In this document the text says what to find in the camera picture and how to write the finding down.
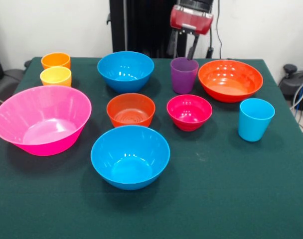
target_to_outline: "dark green cloth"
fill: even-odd
[[[106,86],[93,58],[72,58],[72,85],[93,111],[64,153],[36,157],[0,139],[0,239],[296,239],[303,238],[303,135],[263,60],[244,60],[264,76],[255,97],[276,115],[263,139],[237,134],[239,103],[220,103],[199,81],[193,94],[213,105],[200,129],[182,132],[166,112],[170,60],[155,59],[141,90],[156,104],[151,128],[171,149],[158,180],[134,192],[118,190],[90,162],[94,141],[112,128]],[[206,60],[199,60],[202,65]],[[34,58],[18,91],[41,85]]]

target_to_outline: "bowl rim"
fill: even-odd
[[[190,97],[192,96],[193,98],[196,98],[196,99],[200,99],[201,101],[204,101],[206,104],[208,104],[210,106],[210,114],[209,116],[206,118],[206,119],[203,119],[202,121],[198,121],[198,122],[186,122],[186,121],[182,121],[181,119],[178,119],[176,118],[175,116],[173,116],[173,114],[169,111],[169,104],[170,102],[172,102],[174,99],[176,98],[181,98],[181,97]],[[175,96],[173,98],[171,98],[168,103],[167,103],[167,106],[166,106],[166,109],[167,109],[167,113],[169,114],[169,116],[179,122],[182,122],[182,123],[187,123],[187,124],[200,124],[200,123],[204,123],[206,122],[207,120],[210,119],[210,117],[212,116],[212,113],[213,113],[213,109],[212,109],[212,105],[209,101],[207,101],[205,98],[201,97],[201,96],[196,96],[196,95],[192,95],[192,94],[185,94],[185,95],[179,95],[179,96]]]
[[[253,90],[253,91],[250,91],[250,92],[247,92],[247,93],[245,93],[245,94],[241,94],[241,95],[225,94],[225,93],[221,93],[221,92],[219,92],[219,91],[213,90],[212,88],[210,88],[209,86],[207,86],[207,85],[203,82],[202,78],[200,77],[200,72],[201,72],[202,68],[205,68],[205,67],[207,67],[208,65],[212,64],[213,62],[217,62],[217,61],[223,61],[223,62],[236,62],[236,63],[241,63],[241,64],[243,64],[243,65],[248,66],[248,67],[251,68],[253,71],[257,72],[258,75],[261,77],[260,85],[257,87],[257,89],[255,89],[255,90]],[[262,74],[260,73],[260,71],[258,71],[258,69],[256,69],[256,68],[253,67],[252,65],[249,65],[249,64],[247,64],[247,63],[245,63],[245,62],[242,62],[242,61],[228,60],[228,59],[213,60],[213,61],[209,61],[209,62],[203,64],[203,65],[199,68],[199,71],[198,71],[198,78],[199,78],[200,83],[201,83],[204,87],[209,88],[210,90],[212,90],[212,91],[214,91],[214,92],[217,92],[217,93],[219,93],[219,94],[222,94],[222,95],[224,95],[224,96],[232,96],[232,97],[233,97],[233,96],[235,96],[235,97],[238,97],[238,96],[247,96],[247,95],[254,94],[254,93],[256,93],[258,90],[261,89],[261,87],[263,86],[263,81],[264,81],[264,80],[263,80],[263,76],[262,76]]]
[[[56,66],[63,66],[63,65],[65,65],[67,62],[71,61],[71,56],[70,56],[69,54],[67,54],[67,53],[65,53],[65,52],[60,52],[60,51],[54,51],[54,52],[51,52],[51,53],[48,53],[48,54],[44,55],[44,56],[41,58],[41,63],[42,63],[42,65],[44,65],[44,66],[46,66],[46,67],[48,67],[48,68],[54,67],[54,66],[52,66],[52,65],[48,65],[48,64],[45,64],[45,63],[43,62],[45,57],[47,57],[47,56],[49,56],[49,55],[53,55],[53,54],[64,54],[64,55],[68,56],[68,60],[67,60],[66,62],[64,62],[64,63],[61,64],[61,65],[56,65]]]
[[[22,142],[16,142],[16,141],[13,141],[13,140],[8,140],[8,139],[5,139],[1,134],[0,134],[0,138],[3,139],[4,141],[6,142],[9,142],[9,143],[13,143],[13,144],[18,144],[18,145],[24,145],[24,146],[38,146],[38,145],[44,145],[44,144],[49,144],[49,143],[54,143],[54,142],[58,142],[58,141],[61,141],[62,139],[65,139],[65,138],[68,138],[69,136],[73,135],[74,133],[76,133],[77,131],[79,131],[82,127],[84,127],[84,125],[86,124],[86,122],[88,121],[88,119],[90,118],[91,116],[91,113],[92,113],[92,104],[91,104],[91,101],[90,99],[87,97],[86,94],[84,94],[83,92],[81,92],[80,90],[77,90],[77,89],[74,89],[72,87],[69,87],[69,86],[61,86],[61,85],[47,85],[47,86],[36,86],[36,87],[32,87],[32,88],[28,88],[26,90],[23,90],[23,91],[20,91],[16,94],[14,94],[13,96],[11,96],[10,98],[8,98],[6,101],[4,101],[1,105],[0,105],[0,110],[1,108],[3,107],[4,103],[7,102],[7,101],[11,101],[13,99],[15,99],[18,95],[21,95],[21,94],[24,94],[28,91],[33,91],[37,88],[43,88],[43,87],[47,87],[47,88],[50,88],[50,87],[55,87],[55,88],[62,88],[64,87],[64,89],[68,89],[70,91],[75,91],[77,92],[78,94],[81,94],[82,96],[84,96],[85,100],[89,103],[89,106],[90,106],[90,110],[89,110],[89,113],[88,113],[88,116],[86,117],[86,120],[77,128],[75,129],[72,133],[70,133],[68,136],[65,136],[61,139],[58,139],[58,140],[55,140],[55,141],[50,141],[50,142],[44,142],[44,143],[22,143]]]
[[[55,69],[55,68],[58,68],[58,69],[67,70],[67,71],[68,71],[68,76],[67,76],[65,79],[63,79],[63,80],[55,81],[55,82],[45,80],[45,79],[43,78],[43,74],[45,74],[47,71],[53,70],[53,68],[54,68],[54,69]],[[40,74],[40,79],[41,79],[41,81],[43,81],[43,82],[45,82],[45,83],[48,83],[48,84],[59,84],[59,83],[62,83],[62,82],[64,82],[64,81],[67,81],[70,77],[72,77],[72,71],[71,71],[70,69],[68,69],[67,67],[65,67],[65,66],[52,66],[52,67],[46,68],[46,69],[43,70],[43,71],[41,72],[41,74]]]
[[[136,95],[136,96],[139,96],[139,97],[143,97],[143,98],[147,99],[150,103],[152,103],[152,106],[153,106],[152,114],[151,114],[150,116],[148,116],[147,119],[142,120],[142,121],[139,121],[138,123],[146,122],[146,121],[150,120],[151,118],[153,118],[153,116],[154,116],[154,114],[155,114],[155,111],[156,111],[156,105],[155,105],[154,101],[153,101],[151,98],[149,98],[148,96],[145,96],[145,95],[143,95],[143,94],[139,94],[139,93],[124,93],[124,94],[120,94],[120,95],[118,95],[118,96],[115,96],[114,98],[112,98],[112,99],[107,103],[107,105],[106,105],[106,112],[107,112],[107,115],[108,115],[108,117],[109,117],[110,119],[113,119],[115,122],[121,123],[121,124],[124,124],[124,125],[133,125],[132,123],[124,123],[124,122],[122,122],[122,121],[116,120],[114,117],[112,117],[112,116],[110,115],[110,113],[109,113],[109,111],[108,111],[108,106],[109,106],[116,98],[122,98],[122,97],[124,97],[124,96],[126,96],[126,95]]]
[[[106,134],[109,134],[110,132],[115,131],[115,130],[120,130],[120,129],[124,128],[124,127],[137,127],[137,128],[139,127],[139,128],[141,128],[142,130],[149,130],[149,131],[152,131],[153,133],[158,134],[158,135],[161,137],[161,139],[164,141],[164,143],[165,143],[165,145],[166,145],[166,148],[167,148],[167,150],[168,150],[168,155],[167,155],[167,157],[166,157],[166,159],[165,159],[166,162],[165,162],[164,166],[163,166],[163,167],[161,168],[161,170],[160,170],[157,174],[155,174],[154,176],[151,176],[151,177],[149,177],[149,178],[146,179],[146,180],[139,181],[139,182],[135,182],[135,183],[122,183],[122,182],[118,182],[118,181],[112,180],[112,179],[110,179],[109,177],[106,177],[104,174],[102,174],[102,173],[100,172],[100,170],[98,170],[98,168],[96,168],[96,167],[94,166],[94,163],[93,163],[93,160],[94,160],[94,159],[93,159],[93,149],[94,149],[94,147],[99,143],[99,140],[100,140],[103,136],[105,136]],[[157,178],[157,177],[166,169],[167,165],[169,164],[169,160],[170,160],[170,147],[169,147],[169,144],[168,144],[167,140],[165,139],[165,137],[164,137],[162,134],[160,134],[159,132],[157,132],[156,130],[152,129],[152,128],[145,127],[145,126],[140,126],[140,125],[124,125],[124,126],[120,126],[120,127],[116,127],[116,128],[110,129],[109,131],[107,131],[107,132],[105,132],[104,134],[102,134],[101,136],[99,136],[99,138],[95,141],[95,143],[93,144],[92,149],[91,149],[91,163],[92,163],[92,166],[93,166],[93,168],[95,169],[95,171],[96,171],[101,177],[103,177],[104,179],[106,179],[106,180],[108,180],[108,181],[111,181],[111,182],[113,182],[113,183],[122,184],[122,185],[137,185],[137,184],[140,184],[140,183],[143,183],[143,182],[147,182],[147,181],[149,181],[149,180],[151,180],[151,179],[153,179],[153,178]]]
[[[126,53],[135,53],[135,54],[138,54],[138,55],[143,55],[144,57],[148,58],[148,60],[152,63],[152,68],[151,68],[150,72],[149,72],[148,74],[145,74],[145,75],[142,76],[142,77],[139,77],[139,78],[137,78],[137,79],[133,79],[133,80],[131,80],[131,81],[121,81],[121,80],[112,79],[112,78],[110,78],[110,77],[104,75],[104,74],[100,71],[100,64],[101,64],[101,62],[102,62],[102,60],[103,60],[104,58],[109,57],[109,56],[111,56],[111,55],[122,54],[122,53],[124,53],[124,52],[126,52]],[[113,52],[113,53],[108,54],[107,56],[104,56],[103,58],[101,58],[101,59],[99,60],[99,62],[97,63],[97,70],[98,70],[98,72],[99,72],[104,78],[107,78],[107,79],[112,80],[112,81],[117,81],[117,82],[134,82],[134,81],[139,81],[139,80],[145,78],[146,76],[150,75],[150,74],[153,72],[154,68],[155,68],[155,63],[153,62],[153,60],[152,60],[149,56],[147,56],[147,55],[145,55],[145,54],[142,54],[142,53],[140,53],[140,52],[136,52],[136,51],[118,51],[118,52]]]

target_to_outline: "pink bowl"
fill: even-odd
[[[91,111],[90,100],[74,88],[30,88],[0,106],[0,138],[37,156],[58,154],[75,143]]]
[[[168,102],[167,112],[178,128],[183,131],[194,131],[211,117],[212,107],[202,97],[180,95]]]

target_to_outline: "bowl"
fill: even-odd
[[[166,139],[139,125],[111,129],[98,138],[91,151],[95,170],[105,181],[124,190],[137,190],[155,181],[169,158]]]
[[[74,144],[91,110],[87,96],[74,88],[30,88],[0,106],[0,138],[33,155],[58,154]]]
[[[53,66],[64,66],[71,69],[71,57],[64,52],[52,52],[42,57],[41,63],[44,69]]]
[[[63,66],[53,66],[45,69],[40,74],[43,85],[59,85],[71,86],[72,85],[72,72],[70,69]]]
[[[137,93],[126,93],[112,98],[106,107],[114,127],[136,124],[148,127],[155,114],[151,98]]]
[[[263,85],[263,77],[257,69],[234,60],[208,62],[200,68],[198,76],[210,96],[226,103],[243,101]]]
[[[106,84],[116,92],[135,93],[147,83],[154,63],[144,54],[120,51],[103,57],[97,68]]]
[[[178,128],[194,131],[211,117],[212,106],[202,97],[180,95],[168,102],[167,112]]]

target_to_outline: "blue bowl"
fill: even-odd
[[[140,189],[155,181],[169,158],[166,139],[155,130],[138,125],[106,132],[91,151],[95,170],[108,183],[124,190]]]
[[[97,65],[107,85],[118,93],[138,92],[154,69],[146,55],[133,51],[119,51],[103,57]]]

